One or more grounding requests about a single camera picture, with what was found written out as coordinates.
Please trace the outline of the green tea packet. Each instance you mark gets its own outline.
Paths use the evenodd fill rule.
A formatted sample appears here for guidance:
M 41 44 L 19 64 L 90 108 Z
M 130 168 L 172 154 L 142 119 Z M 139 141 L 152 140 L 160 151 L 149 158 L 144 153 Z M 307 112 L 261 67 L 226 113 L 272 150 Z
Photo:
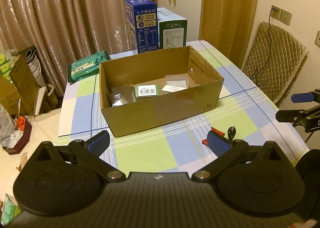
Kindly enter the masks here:
M 67 65 L 68 83 L 72 84 L 97 74 L 99 72 L 100 63 L 108 60 L 111 60 L 110 54 L 108 51 L 103 50 Z

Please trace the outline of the blue milk carton box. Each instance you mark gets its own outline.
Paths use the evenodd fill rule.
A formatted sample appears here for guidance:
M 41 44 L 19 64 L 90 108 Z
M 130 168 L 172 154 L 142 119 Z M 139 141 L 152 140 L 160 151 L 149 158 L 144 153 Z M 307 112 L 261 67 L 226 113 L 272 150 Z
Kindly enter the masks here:
M 125 0 L 129 46 L 137 53 L 158 49 L 157 3 L 151 0 Z

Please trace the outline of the brown curtain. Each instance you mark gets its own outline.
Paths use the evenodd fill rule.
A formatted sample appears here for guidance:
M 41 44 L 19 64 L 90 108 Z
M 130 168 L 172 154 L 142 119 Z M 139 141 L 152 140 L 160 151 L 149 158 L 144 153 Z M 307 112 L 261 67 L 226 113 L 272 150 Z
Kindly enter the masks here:
M 44 77 L 63 95 L 68 64 L 129 50 L 124 1 L 1 0 L 1 43 L 17 51 L 35 46 Z

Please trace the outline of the green tissue pack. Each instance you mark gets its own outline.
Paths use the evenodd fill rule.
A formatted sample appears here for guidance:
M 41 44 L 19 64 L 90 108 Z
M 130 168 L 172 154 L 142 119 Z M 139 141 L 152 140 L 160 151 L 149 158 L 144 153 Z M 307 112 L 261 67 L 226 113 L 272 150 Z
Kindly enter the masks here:
M 21 210 L 17 205 L 16 199 L 7 193 L 1 203 L 1 225 L 6 226 L 21 214 Z

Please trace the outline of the green white carton box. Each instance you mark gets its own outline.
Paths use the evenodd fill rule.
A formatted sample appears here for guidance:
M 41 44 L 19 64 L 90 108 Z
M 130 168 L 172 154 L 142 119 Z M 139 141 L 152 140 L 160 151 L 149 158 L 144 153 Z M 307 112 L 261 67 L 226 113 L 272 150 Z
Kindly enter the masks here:
M 159 48 L 183 47 L 187 40 L 188 21 L 166 8 L 157 8 Z

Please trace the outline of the red snack packet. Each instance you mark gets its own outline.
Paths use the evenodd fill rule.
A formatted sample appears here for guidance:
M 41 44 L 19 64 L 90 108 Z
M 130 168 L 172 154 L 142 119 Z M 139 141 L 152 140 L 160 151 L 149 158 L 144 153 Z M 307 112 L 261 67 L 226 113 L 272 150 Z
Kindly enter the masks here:
M 201 141 L 201 143 L 207 147 L 209 147 L 209 144 L 208 144 L 208 141 L 210 141 L 211 143 L 213 141 L 215 141 L 217 138 L 221 138 L 221 137 L 224 137 L 225 136 L 225 133 L 214 128 L 214 127 L 211 127 L 211 130 L 210 132 L 208 132 L 208 135 L 207 135 L 207 138 L 205 138 L 204 140 Z

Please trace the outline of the clear plastic case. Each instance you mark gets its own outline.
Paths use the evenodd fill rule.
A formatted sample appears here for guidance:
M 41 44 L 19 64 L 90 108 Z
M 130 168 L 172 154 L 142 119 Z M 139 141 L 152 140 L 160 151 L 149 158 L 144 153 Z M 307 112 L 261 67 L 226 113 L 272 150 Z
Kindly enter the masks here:
M 189 88 L 189 78 L 186 74 L 167 75 L 165 76 L 165 83 L 169 86 L 180 88 Z

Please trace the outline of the quilted chair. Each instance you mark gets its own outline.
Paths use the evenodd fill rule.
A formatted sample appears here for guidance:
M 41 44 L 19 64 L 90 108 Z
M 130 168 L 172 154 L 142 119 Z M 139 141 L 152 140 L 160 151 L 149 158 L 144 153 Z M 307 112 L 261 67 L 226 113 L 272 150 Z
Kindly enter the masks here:
M 308 50 L 285 29 L 261 22 L 241 70 L 278 103 L 296 80 Z

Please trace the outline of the white crumpled plastic bag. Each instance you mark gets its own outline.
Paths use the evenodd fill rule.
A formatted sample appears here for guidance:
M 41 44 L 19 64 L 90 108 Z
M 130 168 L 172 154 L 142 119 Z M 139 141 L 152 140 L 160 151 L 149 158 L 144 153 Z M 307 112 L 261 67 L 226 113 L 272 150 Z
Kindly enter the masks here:
M 23 131 L 15 129 L 15 121 L 9 115 L 7 110 L 1 105 L 0 110 L 0 142 L 3 148 L 13 148 L 20 138 L 23 136 Z

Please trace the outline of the silver foil bag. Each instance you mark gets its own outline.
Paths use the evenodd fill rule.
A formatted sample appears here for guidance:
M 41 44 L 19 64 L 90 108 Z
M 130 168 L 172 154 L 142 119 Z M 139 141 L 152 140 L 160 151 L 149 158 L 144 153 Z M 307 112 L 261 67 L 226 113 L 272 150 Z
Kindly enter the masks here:
M 135 89 L 133 86 L 112 87 L 111 101 L 112 106 L 131 104 L 136 101 Z

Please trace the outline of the brown cardboard carton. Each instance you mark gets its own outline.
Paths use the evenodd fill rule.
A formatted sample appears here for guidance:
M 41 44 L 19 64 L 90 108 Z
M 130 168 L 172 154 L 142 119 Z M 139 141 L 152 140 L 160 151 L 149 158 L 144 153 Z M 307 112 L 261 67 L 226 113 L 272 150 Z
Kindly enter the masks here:
M 19 57 L 9 76 L 12 83 L 1 77 L 1 105 L 10 115 L 18 113 L 18 101 L 21 100 L 22 115 L 34 115 L 40 86 L 35 80 L 25 58 Z

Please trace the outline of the wall power socket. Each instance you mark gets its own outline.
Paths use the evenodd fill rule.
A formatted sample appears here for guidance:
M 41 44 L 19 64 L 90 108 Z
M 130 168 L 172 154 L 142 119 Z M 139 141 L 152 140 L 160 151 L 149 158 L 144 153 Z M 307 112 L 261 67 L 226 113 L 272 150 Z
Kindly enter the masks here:
M 292 14 L 287 10 L 272 5 L 271 17 L 289 26 L 291 24 Z

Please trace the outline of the checkered tablecloth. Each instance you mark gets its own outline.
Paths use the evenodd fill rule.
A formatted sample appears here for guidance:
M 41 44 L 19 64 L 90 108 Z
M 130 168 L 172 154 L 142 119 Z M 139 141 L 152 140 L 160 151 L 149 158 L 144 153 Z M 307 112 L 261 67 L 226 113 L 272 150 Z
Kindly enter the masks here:
M 208 60 L 224 78 L 216 108 L 137 134 L 112 137 L 102 160 L 130 172 L 193 173 L 216 159 L 202 141 L 211 128 L 227 131 L 233 126 L 236 138 L 251 145 L 275 141 L 291 162 L 307 151 L 298 132 L 276 121 L 277 107 L 243 72 L 210 43 L 192 41 L 190 45 Z M 99 76 L 91 76 L 66 87 L 62 103 L 57 143 L 67 145 L 88 140 L 108 125 L 100 110 Z

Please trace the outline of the dark red tray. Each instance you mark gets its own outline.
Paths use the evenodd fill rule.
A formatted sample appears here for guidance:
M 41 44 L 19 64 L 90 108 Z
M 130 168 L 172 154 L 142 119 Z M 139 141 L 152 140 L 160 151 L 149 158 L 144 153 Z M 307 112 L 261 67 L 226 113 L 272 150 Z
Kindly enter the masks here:
M 24 116 L 19 116 L 16 128 L 10 135 L 9 141 L 3 147 L 9 155 L 19 154 L 30 140 L 32 126 Z

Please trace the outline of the open cardboard box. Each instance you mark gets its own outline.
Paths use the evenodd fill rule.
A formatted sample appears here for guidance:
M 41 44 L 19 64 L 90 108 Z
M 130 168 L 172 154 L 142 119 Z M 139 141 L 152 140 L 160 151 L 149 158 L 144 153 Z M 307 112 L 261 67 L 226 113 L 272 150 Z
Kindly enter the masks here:
M 163 92 L 165 76 L 186 74 L 189 88 Z M 224 78 L 191 46 L 159 49 L 100 64 L 100 107 L 114 137 L 134 134 L 216 107 Z M 112 106 L 112 87 L 158 84 L 159 96 Z

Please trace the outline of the wooden door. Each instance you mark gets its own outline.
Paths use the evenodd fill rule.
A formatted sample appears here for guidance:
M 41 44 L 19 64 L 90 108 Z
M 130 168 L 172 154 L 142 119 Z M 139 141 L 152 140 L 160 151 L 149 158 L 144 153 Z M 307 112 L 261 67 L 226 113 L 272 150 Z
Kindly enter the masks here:
M 202 0 L 199 38 L 241 67 L 256 7 L 257 0 Z

